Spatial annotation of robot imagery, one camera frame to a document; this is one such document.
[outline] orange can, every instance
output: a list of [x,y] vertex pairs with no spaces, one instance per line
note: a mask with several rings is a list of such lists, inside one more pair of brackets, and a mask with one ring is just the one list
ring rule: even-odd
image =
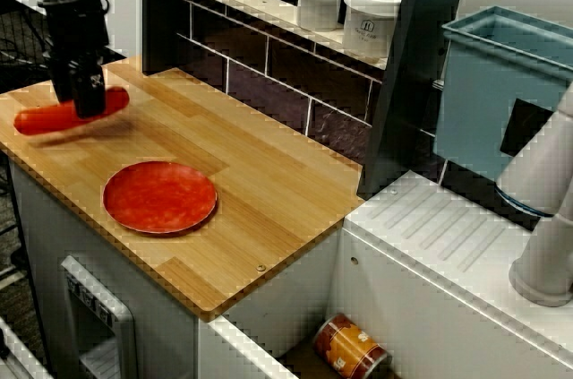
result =
[[344,314],[334,314],[314,336],[312,345],[345,379],[382,377],[391,356]]

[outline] tile backsplash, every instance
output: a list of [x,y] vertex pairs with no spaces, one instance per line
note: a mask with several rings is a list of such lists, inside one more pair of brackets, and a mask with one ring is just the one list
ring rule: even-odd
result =
[[383,70],[224,4],[187,4],[187,73],[363,164]]
[[[384,71],[214,0],[177,0],[176,65],[358,164],[372,130]],[[441,92],[428,91],[410,168],[533,229],[491,181],[432,151]]]

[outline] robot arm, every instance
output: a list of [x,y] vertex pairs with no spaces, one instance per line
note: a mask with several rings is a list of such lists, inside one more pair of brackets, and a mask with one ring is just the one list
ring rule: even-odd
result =
[[73,99],[80,118],[101,114],[106,108],[101,53],[109,44],[109,2],[39,0],[38,5],[46,10],[50,49],[44,57],[58,100]]

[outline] red object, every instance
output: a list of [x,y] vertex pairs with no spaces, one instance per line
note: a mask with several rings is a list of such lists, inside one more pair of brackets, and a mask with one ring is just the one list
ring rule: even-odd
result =
[[14,119],[14,127],[25,135],[52,133],[69,130],[80,125],[112,115],[129,103],[127,91],[120,86],[106,89],[106,109],[100,115],[80,119],[75,112],[73,100],[44,108],[27,108]]
[[215,186],[194,168],[147,161],[123,168],[106,184],[107,213],[127,228],[170,233],[198,224],[215,208]]

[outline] ice dispenser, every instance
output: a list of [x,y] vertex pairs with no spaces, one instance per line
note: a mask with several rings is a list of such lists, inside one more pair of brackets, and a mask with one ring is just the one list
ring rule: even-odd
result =
[[573,82],[573,30],[497,6],[443,29],[434,152],[495,180]]
[[127,306],[72,256],[62,262],[67,310],[89,379],[137,379],[133,317]]

